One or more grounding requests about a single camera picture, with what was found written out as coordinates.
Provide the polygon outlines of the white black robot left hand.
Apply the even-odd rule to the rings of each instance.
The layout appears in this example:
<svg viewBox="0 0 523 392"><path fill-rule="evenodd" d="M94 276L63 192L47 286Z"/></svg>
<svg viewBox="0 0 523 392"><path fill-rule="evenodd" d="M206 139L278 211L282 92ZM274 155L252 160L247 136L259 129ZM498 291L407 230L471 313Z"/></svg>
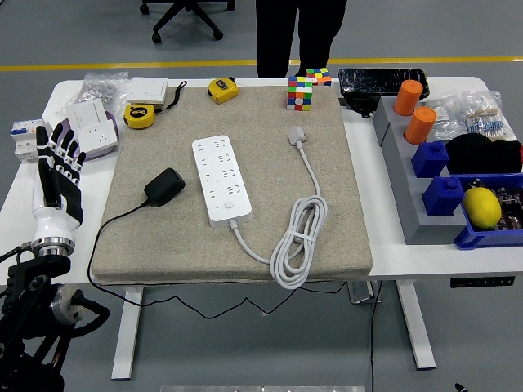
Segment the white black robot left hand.
<svg viewBox="0 0 523 392"><path fill-rule="evenodd" d="M49 134L36 128L37 166L34 176L33 241L44 238L74 240L74 231L83 223L80 173L86 154L78 152L74 131L57 124Z"/></svg>

